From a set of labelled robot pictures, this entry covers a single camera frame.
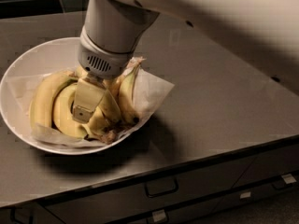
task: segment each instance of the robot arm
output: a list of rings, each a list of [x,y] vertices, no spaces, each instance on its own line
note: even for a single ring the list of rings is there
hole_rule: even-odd
[[[142,32],[158,13],[164,13],[186,21],[299,94],[298,0],[99,1],[90,1],[81,36],[84,49],[79,56],[92,50],[96,56],[105,57],[104,61],[106,57],[118,60],[110,63],[111,77],[117,76],[131,58]],[[89,47],[84,45],[88,39]],[[86,62],[88,57],[79,60],[91,73],[106,78],[89,66],[97,67],[96,62]]]

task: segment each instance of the bunch of bananas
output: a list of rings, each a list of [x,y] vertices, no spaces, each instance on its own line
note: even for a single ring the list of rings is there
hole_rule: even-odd
[[[133,88],[143,60],[141,57],[133,58],[127,65],[127,70],[131,70],[128,74],[124,72],[112,80],[103,81],[107,90],[87,124],[72,119],[78,79],[86,77],[87,72],[78,66],[75,72],[60,71],[44,78],[30,104],[32,129],[41,125],[78,139],[97,139],[111,144],[117,132],[139,122],[133,107]]]

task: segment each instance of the countertop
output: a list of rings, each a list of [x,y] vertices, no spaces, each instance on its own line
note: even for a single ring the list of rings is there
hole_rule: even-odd
[[[26,50],[79,36],[84,18],[74,12],[0,20],[1,77]],[[1,119],[0,207],[299,134],[299,97],[183,21],[160,16],[135,55],[175,88],[143,128],[113,148],[75,157],[46,153],[23,143]]]

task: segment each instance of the vent grille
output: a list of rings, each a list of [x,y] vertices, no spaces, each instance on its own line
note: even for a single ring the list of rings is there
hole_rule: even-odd
[[[88,56],[87,61],[89,61],[91,67],[102,72],[106,72],[111,69],[111,66],[108,62],[96,56]]]

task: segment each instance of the white paper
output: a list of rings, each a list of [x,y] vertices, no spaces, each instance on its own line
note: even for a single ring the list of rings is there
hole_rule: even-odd
[[[29,106],[37,85],[41,82],[43,77],[47,75],[49,74],[40,74],[30,77],[10,77],[7,80],[8,86],[16,99],[16,102],[26,115],[28,115]],[[132,129],[119,133],[117,140],[111,145],[106,145],[100,141],[78,140],[52,128],[42,126],[38,126],[36,130],[32,131],[31,135],[34,139],[39,141],[69,147],[114,146],[132,132],[141,128],[162,104],[163,100],[173,87],[174,85],[168,81],[156,77],[143,69],[139,69],[135,80],[133,103],[138,115],[140,116],[140,120]]]

